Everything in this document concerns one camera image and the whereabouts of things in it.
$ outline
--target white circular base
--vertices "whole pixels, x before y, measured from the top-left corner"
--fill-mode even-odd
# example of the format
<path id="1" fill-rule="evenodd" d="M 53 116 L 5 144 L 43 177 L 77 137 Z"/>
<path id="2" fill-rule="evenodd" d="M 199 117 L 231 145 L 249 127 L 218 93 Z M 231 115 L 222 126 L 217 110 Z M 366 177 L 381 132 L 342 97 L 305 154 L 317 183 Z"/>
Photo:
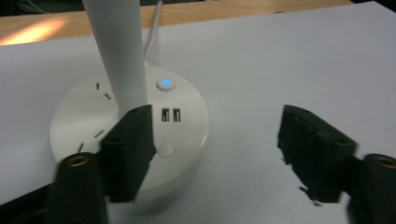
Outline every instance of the white circular base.
<path id="1" fill-rule="evenodd" d="M 171 90 L 158 86 L 162 78 L 176 82 Z M 205 102 L 187 80 L 149 65 L 146 79 L 158 153 L 137 193 L 137 202 L 160 198 L 188 181 L 207 150 L 209 133 Z M 56 159 L 79 151 L 97 152 L 99 142 L 118 121 L 117 103 L 106 74 L 78 83 L 52 118 L 50 144 Z"/>

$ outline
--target blue lit button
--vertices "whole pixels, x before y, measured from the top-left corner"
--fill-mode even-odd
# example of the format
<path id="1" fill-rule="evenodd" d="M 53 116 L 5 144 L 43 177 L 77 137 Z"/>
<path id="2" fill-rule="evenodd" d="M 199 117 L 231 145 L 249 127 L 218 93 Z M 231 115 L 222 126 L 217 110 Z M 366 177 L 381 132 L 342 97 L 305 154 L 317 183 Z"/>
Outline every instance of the blue lit button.
<path id="1" fill-rule="evenodd" d="M 157 80 L 157 88 L 160 91 L 172 91 L 176 86 L 176 82 L 170 77 L 162 77 Z"/>

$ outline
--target white button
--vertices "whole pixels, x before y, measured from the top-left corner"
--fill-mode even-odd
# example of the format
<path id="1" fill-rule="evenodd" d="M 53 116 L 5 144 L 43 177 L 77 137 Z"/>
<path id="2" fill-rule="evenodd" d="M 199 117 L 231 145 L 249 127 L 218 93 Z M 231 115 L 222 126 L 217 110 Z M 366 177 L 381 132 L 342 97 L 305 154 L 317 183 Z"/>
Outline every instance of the white button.
<path id="1" fill-rule="evenodd" d="M 170 77 L 162 77 L 157 80 L 157 88 L 160 91 L 172 91 L 176 86 L 176 82 Z"/>
<path id="2" fill-rule="evenodd" d="M 157 147 L 157 153 L 162 158 L 171 158 L 175 154 L 175 147 L 171 143 L 161 143 Z"/>

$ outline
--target blue light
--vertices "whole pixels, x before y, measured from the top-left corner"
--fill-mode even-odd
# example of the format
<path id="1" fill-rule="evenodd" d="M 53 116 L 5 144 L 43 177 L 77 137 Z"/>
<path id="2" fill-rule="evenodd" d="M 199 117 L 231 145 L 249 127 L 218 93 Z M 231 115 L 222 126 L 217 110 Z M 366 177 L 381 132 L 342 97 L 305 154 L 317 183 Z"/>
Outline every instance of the blue light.
<path id="1" fill-rule="evenodd" d="M 171 81 L 170 79 L 168 79 L 168 78 L 163 78 L 163 80 L 161 80 L 161 83 L 162 83 L 164 86 L 170 86 L 170 85 L 172 85 L 172 81 Z"/>

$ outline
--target black object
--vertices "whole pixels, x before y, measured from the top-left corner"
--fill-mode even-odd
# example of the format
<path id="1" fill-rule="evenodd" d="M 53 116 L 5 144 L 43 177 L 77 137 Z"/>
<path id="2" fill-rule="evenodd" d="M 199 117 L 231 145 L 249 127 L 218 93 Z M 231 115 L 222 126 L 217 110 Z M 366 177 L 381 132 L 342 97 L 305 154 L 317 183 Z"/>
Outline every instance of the black object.
<path id="1" fill-rule="evenodd" d="M 65 158 L 54 183 L 1 205 L 0 223 L 106 224 L 104 197 L 134 200 L 155 153 L 151 105 L 140 106 L 105 136 L 98 153 Z"/>
<path id="2" fill-rule="evenodd" d="M 351 200 L 352 224 L 396 223 L 396 160 L 370 154 L 353 156 L 357 144 L 305 109 L 285 105 L 278 147 L 314 202 L 338 203 L 341 191 Z"/>

